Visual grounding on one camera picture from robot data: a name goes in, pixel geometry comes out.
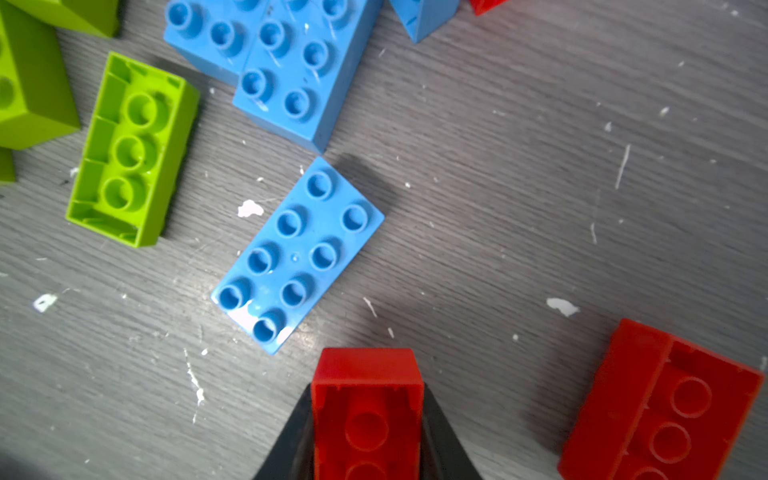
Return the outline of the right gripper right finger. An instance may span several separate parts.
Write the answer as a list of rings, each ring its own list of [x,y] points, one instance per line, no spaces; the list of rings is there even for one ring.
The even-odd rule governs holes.
[[[428,385],[421,424],[420,479],[482,480]]]

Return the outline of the green brick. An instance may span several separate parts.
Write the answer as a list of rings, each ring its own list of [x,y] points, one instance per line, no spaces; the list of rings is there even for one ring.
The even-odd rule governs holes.
[[[1,182],[16,181],[20,151],[80,129],[55,29],[1,3]]]
[[[118,0],[9,0],[9,3],[57,28],[102,38],[114,37],[120,28]]]
[[[133,248],[155,245],[200,98],[186,79],[110,52],[67,220]]]

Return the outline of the red brick bottom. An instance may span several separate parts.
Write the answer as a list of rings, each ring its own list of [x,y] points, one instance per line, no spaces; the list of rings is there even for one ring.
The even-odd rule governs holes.
[[[324,349],[311,382],[314,477],[418,478],[424,391],[410,349]]]

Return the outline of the green brick right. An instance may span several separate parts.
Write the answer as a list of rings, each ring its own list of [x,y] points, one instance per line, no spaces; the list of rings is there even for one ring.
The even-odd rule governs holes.
[[[200,98],[186,79],[110,52],[67,220],[133,248],[155,245]]]

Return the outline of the blue brick lower right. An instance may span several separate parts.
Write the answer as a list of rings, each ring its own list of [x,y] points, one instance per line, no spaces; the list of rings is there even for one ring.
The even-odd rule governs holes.
[[[385,219],[318,157],[211,293],[275,354]]]

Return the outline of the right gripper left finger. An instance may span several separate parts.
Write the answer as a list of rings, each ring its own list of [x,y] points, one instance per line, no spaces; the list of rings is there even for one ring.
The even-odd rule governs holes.
[[[312,397],[308,384],[253,479],[312,479],[313,458]]]

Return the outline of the green brick middle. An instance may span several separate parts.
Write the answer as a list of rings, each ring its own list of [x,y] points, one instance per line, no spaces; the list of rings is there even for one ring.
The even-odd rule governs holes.
[[[55,29],[1,3],[1,182],[16,181],[20,151],[80,129]]]

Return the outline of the red small brick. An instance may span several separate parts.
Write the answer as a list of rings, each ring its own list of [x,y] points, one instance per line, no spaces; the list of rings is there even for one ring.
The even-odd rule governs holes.
[[[507,0],[470,0],[470,5],[476,16],[483,15],[505,3]]]

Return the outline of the blue brick pair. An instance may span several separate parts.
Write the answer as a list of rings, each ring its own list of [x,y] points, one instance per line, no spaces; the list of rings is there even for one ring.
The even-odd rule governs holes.
[[[261,128],[325,152],[379,1],[170,1],[165,41]]]

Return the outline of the green brick upper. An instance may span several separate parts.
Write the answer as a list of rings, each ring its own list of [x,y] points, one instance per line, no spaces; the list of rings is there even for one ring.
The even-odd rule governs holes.
[[[118,0],[9,0],[9,3],[57,28],[102,38],[114,37],[120,28]]]

